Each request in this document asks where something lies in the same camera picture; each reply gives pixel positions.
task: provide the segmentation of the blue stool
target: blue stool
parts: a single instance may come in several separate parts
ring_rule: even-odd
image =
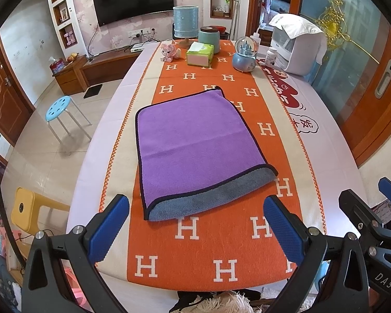
[[[71,119],[74,120],[74,122],[77,124],[77,126],[84,132],[84,134],[91,140],[91,136],[88,135],[88,133],[85,131],[83,127],[78,123],[78,121],[74,118],[74,116],[67,110],[68,105],[70,102],[73,103],[73,105],[78,109],[78,111],[82,114],[84,119],[87,120],[87,122],[91,125],[92,123],[87,119],[87,117],[84,115],[84,113],[78,108],[78,106],[75,104],[74,100],[70,96],[63,96],[62,98],[59,98],[56,100],[51,107],[46,112],[45,120],[48,122],[48,127],[51,130],[51,132],[55,135],[55,138],[59,141],[61,145],[64,145],[61,141],[61,139],[57,136],[54,129],[51,127],[50,122],[54,119],[57,119],[61,126],[65,129],[65,131],[68,133],[69,136],[71,136],[71,133],[67,130],[67,127],[64,126],[62,121],[59,119],[59,116],[63,113],[63,111],[67,112],[68,115],[71,117]]]

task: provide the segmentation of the electrical outlet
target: electrical outlet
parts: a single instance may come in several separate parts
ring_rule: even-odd
[[[140,35],[153,34],[153,30],[152,28],[142,28],[142,29],[135,29],[127,33],[129,37],[136,37],[136,34],[140,34]]]

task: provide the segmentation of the purple towel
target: purple towel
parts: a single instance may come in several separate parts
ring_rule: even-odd
[[[145,220],[227,204],[278,174],[217,87],[140,109],[136,141]]]

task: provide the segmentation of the door handle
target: door handle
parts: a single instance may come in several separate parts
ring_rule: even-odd
[[[377,99],[382,98],[382,95],[384,94],[385,90],[387,89],[390,81],[391,81],[391,59],[388,61],[388,64],[384,70],[384,73],[382,73],[382,77],[380,79],[380,82],[378,83],[378,86],[375,89],[375,97]]]

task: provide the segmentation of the teal canister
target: teal canister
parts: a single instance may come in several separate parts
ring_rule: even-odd
[[[220,33],[216,27],[201,27],[198,33],[198,42],[214,46],[214,54],[220,52]]]

